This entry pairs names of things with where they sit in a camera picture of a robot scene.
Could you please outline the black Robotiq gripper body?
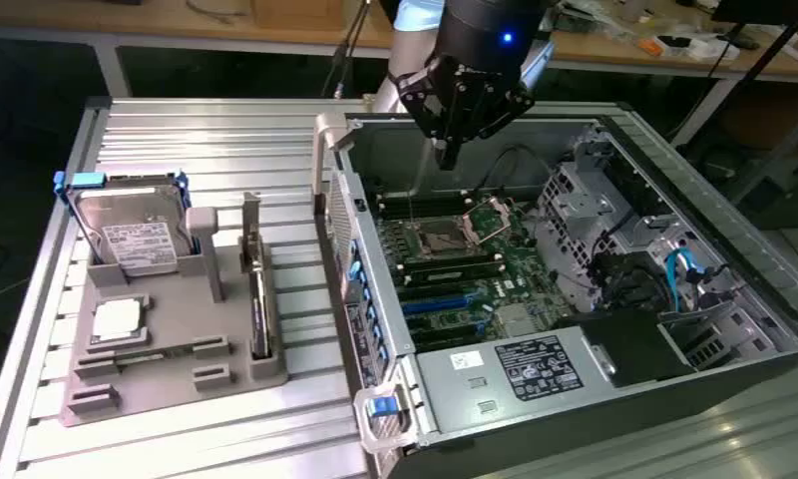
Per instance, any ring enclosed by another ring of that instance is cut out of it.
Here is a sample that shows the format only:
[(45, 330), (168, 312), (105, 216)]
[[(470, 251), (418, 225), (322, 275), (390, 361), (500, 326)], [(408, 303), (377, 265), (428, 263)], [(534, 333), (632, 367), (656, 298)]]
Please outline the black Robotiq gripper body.
[(448, 1), (430, 54), (430, 86), (449, 98), (482, 83), (532, 94), (552, 59), (552, 1)]

